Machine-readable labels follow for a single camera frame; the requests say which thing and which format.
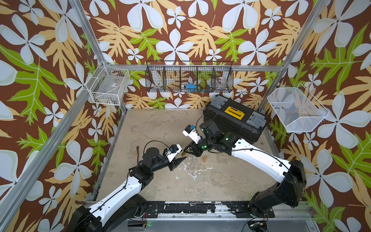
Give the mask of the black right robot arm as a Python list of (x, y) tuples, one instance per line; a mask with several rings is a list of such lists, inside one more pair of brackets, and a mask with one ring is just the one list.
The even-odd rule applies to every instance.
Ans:
[(307, 184), (301, 161), (271, 155), (233, 132), (224, 133), (212, 120), (201, 124), (201, 131), (204, 136), (200, 136), (192, 125), (183, 130), (183, 135), (192, 140), (185, 148), (186, 153), (200, 157), (204, 151), (214, 149), (217, 154), (226, 153), (254, 165), (276, 181), (273, 186), (253, 195), (247, 206), (248, 213), (263, 217), (270, 214), (273, 206), (286, 204), (295, 208), (299, 205)]

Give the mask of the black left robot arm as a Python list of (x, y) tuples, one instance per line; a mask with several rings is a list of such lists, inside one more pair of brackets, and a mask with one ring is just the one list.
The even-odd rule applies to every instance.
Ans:
[(108, 196), (86, 208), (79, 207), (67, 227), (68, 232), (111, 232), (123, 221), (141, 214), (146, 200), (138, 195), (154, 178), (154, 172), (168, 167), (174, 170), (185, 157), (179, 144), (171, 145), (160, 154), (157, 148), (148, 148), (143, 159), (129, 169), (127, 179)]

